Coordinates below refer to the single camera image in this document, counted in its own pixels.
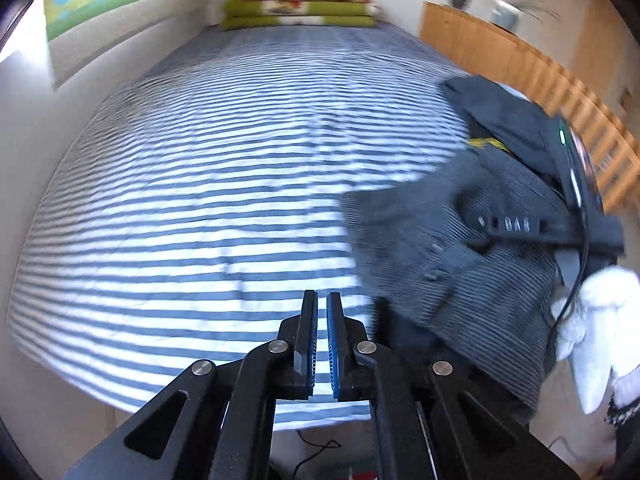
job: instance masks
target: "bed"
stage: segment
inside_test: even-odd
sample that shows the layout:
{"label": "bed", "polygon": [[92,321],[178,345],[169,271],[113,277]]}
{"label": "bed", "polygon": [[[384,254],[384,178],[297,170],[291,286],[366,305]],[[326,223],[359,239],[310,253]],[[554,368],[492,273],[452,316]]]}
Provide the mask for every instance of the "bed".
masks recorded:
{"label": "bed", "polygon": [[31,358],[135,412],[197,359],[242,358],[318,291],[309,402],[275,429],[367,418],[335,404],[324,298],[369,322],[337,197],[415,180],[464,146],[438,90],[461,73],[397,27],[196,38],[99,108],[18,262],[8,323]]}

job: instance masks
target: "metal bolt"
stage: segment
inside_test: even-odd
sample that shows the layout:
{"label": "metal bolt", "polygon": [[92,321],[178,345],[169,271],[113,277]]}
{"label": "metal bolt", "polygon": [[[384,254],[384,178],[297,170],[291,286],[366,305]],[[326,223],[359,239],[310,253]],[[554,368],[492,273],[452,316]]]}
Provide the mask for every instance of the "metal bolt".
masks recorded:
{"label": "metal bolt", "polygon": [[191,371],[195,375],[207,375],[212,370],[213,364],[211,363],[211,361],[207,361],[205,359],[196,361],[194,362],[193,366],[191,366]]}
{"label": "metal bolt", "polygon": [[373,354],[378,347],[371,341],[360,341],[356,348],[361,354]]}
{"label": "metal bolt", "polygon": [[272,354],[281,354],[289,348],[289,345],[286,341],[282,339],[274,339],[269,343],[269,352]]}
{"label": "metal bolt", "polygon": [[449,375],[453,371],[453,366],[446,361],[436,361],[433,364],[433,371],[437,375]]}

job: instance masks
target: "wooden headboard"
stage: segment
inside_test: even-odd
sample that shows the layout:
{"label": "wooden headboard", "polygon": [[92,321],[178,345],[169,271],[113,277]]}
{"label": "wooden headboard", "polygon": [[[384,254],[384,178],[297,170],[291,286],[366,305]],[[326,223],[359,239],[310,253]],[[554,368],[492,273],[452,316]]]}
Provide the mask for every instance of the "wooden headboard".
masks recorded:
{"label": "wooden headboard", "polygon": [[547,114],[562,113],[590,152],[605,211],[637,192],[638,142],[596,94],[549,56],[492,23],[427,2],[420,39],[463,70],[522,92]]}

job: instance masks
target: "green blanket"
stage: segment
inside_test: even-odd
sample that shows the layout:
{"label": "green blanket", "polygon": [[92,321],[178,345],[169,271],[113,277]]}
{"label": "green blanket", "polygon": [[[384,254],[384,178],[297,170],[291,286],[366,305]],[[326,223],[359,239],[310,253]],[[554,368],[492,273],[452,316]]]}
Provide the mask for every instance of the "green blanket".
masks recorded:
{"label": "green blanket", "polygon": [[338,25],[341,27],[373,27],[370,16],[245,16],[229,17],[222,21],[225,30],[246,27],[272,27],[273,25]]}
{"label": "green blanket", "polygon": [[224,11],[227,16],[375,16],[380,8],[353,2],[227,0]]}

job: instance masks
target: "mattress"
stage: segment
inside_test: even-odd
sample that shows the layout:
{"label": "mattress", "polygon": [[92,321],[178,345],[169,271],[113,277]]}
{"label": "mattress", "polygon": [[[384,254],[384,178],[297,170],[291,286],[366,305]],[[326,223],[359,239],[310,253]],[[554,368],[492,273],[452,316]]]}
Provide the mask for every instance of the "mattress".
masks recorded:
{"label": "mattress", "polygon": [[60,163],[8,324],[31,358],[135,412],[197,359],[242,358],[318,291],[308,402],[275,429],[366,418],[332,397],[325,297],[369,323],[338,196],[415,180],[462,147],[458,70],[387,24],[206,28],[120,86]]}

